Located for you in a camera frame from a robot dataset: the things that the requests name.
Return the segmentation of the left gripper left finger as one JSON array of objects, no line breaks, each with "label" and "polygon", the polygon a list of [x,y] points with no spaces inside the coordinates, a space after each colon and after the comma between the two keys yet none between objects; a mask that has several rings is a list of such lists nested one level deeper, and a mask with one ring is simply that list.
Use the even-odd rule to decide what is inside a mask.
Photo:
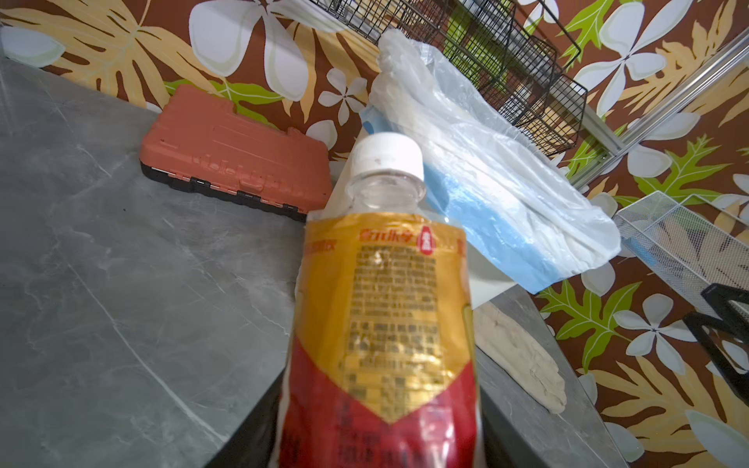
[{"label": "left gripper left finger", "polygon": [[251,413],[207,462],[206,468],[267,468],[276,442],[284,371],[278,374]]}]

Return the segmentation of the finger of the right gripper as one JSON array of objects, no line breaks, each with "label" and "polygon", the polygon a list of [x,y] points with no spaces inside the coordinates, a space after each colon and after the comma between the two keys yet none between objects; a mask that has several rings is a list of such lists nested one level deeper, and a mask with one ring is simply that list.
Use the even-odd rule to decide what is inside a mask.
[{"label": "finger of the right gripper", "polygon": [[748,319],[742,312],[743,306],[748,305],[748,291],[714,283],[700,295],[715,316],[692,312],[684,317],[684,323],[710,358],[718,376],[748,405],[748,368],[744,374],[739,372],[737,360],[729,356],[725,345],[718,344],[723,337],[748,344]]}]

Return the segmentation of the red yellow label tea bottle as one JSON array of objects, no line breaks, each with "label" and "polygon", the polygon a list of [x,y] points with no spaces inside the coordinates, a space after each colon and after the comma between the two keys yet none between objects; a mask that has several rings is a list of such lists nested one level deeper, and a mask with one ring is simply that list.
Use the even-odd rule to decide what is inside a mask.
[{"label": "red yellow label tea bottle", "polygon": [[366,136],[341,214],[306,222],[273,467],[486,463],[465,232],[425,214],[421,150]]}]

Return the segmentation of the red plastic tool case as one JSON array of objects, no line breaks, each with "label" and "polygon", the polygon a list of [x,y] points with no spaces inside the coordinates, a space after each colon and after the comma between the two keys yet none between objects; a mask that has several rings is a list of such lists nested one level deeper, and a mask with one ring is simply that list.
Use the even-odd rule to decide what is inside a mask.
[{"label": "red plastic tool case", "polygon": [[177,87],[142,142],[142,172],[173,189],[305,220],[333,191],[327,146],[277,130],[232,101]]}]

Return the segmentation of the white mesh basket right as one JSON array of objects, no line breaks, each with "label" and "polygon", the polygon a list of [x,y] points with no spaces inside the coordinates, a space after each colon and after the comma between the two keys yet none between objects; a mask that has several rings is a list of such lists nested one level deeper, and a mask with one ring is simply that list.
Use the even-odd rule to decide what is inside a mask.
[{"label": "white mesh basket right", "polygon": [[702,296],[713,284],[748,288],[748,198],[701,195],[678,201],[655,191],[614,215],[622,249],[641,259],[696,311],[717,317]]}]

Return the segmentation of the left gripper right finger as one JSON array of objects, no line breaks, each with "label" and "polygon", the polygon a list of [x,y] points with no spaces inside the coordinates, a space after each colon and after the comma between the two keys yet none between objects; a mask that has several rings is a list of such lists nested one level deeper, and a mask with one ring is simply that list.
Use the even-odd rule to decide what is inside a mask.
[{"label": "left gripper right finger", "polygon": [[489,393],[480,388],[481,419],[486,464],[489,468],[519,468],[513,433],[507,419]]}]

